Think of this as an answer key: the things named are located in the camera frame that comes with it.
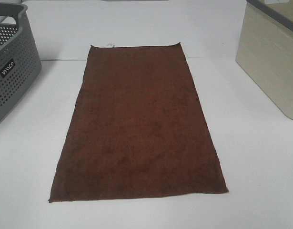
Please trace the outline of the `brown towel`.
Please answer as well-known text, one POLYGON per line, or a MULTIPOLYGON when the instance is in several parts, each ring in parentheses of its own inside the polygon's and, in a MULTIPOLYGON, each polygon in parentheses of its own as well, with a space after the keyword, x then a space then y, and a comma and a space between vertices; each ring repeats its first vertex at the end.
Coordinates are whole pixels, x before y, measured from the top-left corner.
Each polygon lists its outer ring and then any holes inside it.
POLYGON ((49 202, 227 192, 181 44, 92 46, 49 202))

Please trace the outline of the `grey perforated plastic basket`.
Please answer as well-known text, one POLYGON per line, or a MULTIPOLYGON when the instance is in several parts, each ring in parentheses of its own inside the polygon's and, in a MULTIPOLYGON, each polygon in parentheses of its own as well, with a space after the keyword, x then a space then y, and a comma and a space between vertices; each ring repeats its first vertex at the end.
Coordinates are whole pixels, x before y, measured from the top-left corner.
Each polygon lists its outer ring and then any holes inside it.
POLYGON ((41 61, 24 4, 0 2, 0 122, 24 96, 41 71, 41 61))

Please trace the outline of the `beige storage box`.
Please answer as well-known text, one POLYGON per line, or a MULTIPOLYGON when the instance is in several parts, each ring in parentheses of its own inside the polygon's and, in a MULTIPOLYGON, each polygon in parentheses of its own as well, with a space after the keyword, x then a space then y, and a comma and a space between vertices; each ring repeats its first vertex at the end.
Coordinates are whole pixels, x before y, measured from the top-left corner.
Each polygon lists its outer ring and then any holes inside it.
POLYGON ((246 2, 235 60, 293 119, 293 0, 246 2))

